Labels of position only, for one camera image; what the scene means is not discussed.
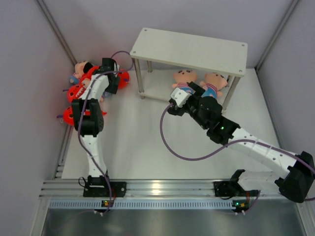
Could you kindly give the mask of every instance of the shelf top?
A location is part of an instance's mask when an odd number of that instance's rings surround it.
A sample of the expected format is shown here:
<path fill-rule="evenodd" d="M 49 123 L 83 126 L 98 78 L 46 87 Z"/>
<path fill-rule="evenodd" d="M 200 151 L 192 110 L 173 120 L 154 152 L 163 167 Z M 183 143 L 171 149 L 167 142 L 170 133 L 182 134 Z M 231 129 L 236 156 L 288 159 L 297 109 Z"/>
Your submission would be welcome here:
<path fill-rule="evenodd" d="M 243 77 L 247 43 L 143 28 L 130 55 L 135 59 Z"/>

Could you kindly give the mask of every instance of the white tabletop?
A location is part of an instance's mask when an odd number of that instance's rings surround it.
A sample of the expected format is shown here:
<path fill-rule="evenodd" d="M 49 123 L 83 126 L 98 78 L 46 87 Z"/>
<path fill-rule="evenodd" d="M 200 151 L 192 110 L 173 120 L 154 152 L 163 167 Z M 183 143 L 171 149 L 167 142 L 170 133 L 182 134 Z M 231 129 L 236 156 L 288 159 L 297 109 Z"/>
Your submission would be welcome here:
<path fill-rule="evenodd" d="M 258 162 L 228 148 L 211 159 L 189 162 L 173 156 L 159 133 L 159 119 L 167 102 L 140 99 L 134 71 L 130 85 L 119 90 L 102 105 L 104 117 L 104 161 L 113 179 L 214 179 L 230 178 L 237 169 L 267 171 Z M 240 80 L 224 114 L 257 137 L 277 146 L 278 142 L 254 69 Z M 219 145 L 214 144 L 189 115 L 166 114 L 165 138 L 169 145 L 186 157 L 201 157 Z M 78 179 L 88 175 L 87 154 L 72 133 L 62 178 Z"/>
<path fill-rule="evenodd" d="M 243 77 L 248 46 L 218 38 L 143 28 L 131 57 Z"/>

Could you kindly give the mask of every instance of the white shelf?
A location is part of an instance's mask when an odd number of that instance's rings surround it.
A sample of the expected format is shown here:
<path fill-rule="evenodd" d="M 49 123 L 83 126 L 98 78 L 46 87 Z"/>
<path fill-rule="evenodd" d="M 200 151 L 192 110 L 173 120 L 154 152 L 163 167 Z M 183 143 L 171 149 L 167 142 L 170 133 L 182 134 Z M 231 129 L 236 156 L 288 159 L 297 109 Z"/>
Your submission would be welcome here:
<path fill-rule="evenodd" d="M 106 98 L 103 104 L 108 114 L 101 136 L 111 179 L 216 179 L 230 178 L 237 169 L 269 170 L 228 148 L 203 161 L 189 162 L 173 156 L 159 133 L 159 119 L 167 104 L 140 99 L 134 71 L 130 72 L 130 77 L 130 85 L 119 90 L 111 100 Z M 262 140 L 278 145 L 254 69 L 248 69 L 240 80 L 224 115 Z M 181 155 L 201 157 L 220 147 L 211 142 L 187 114 L 167 115 L 163 127 L 169 145 Z M 80 147 L 74 130 L 62 178 L 78 179 L 87 175 L 87 154 Z"/>
<path fill-rule="evenodd" d="M 169 101 L 170 94 L 174 90 L 172 84 L 176 83 L 173 74 L 177 70 L 154 70 L 152 72 L 142 72 L 142 81 L 144 92 L 139 93 L 141 96 L 150 97 L 162 101 Z M 204 79 L 205 72 L 197 71 L 198 80 L 196 81 L 199 84 L 200 81 Z M 218 102 L 222 105 L 223 101 L 227 95 L 229 88 L 223 88 L 223 96 L 218 98 Z"/>
<path fill-rule="evenodd" d="M 247 43 L 143 28 L 130 55 L 207 72 L 243 77 Z"/>

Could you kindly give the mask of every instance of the gray wall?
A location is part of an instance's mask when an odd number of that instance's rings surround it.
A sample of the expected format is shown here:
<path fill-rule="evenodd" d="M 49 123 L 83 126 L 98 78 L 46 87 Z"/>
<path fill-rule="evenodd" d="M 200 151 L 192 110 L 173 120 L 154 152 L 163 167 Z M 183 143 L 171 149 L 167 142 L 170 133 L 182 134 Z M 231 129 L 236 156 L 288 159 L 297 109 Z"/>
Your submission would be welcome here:
<path fill-rule="evenodd" d="M 303 0 L 260 71 L 282 146 L 315 156 L 315 1 Z"/>
<path fill-rule="evenodd" d="M 244 41 L 248 66 L 254 67 L 291 0 L 45 2 L 77 60 L 100 62 L 117 50 L 130 51 L 140 30 L 148 27 Z"/>
<path fill-rule="evenodd" d="M 27 235 L 65 126 L 72 65 L 33 0 L 0 1 L 0 235 Z"/>

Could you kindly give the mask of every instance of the gray floor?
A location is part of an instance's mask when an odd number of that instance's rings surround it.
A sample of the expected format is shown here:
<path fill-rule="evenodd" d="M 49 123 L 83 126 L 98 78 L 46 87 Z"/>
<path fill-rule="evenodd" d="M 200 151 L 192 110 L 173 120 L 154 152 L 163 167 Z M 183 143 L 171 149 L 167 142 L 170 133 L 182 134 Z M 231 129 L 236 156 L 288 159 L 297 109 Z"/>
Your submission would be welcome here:
<path fill-rule="evenodd" d="M 215 210 L 50 210 L 43 236 L 304 236 L 296 204 L 260 200 L 248 215 Z"/>

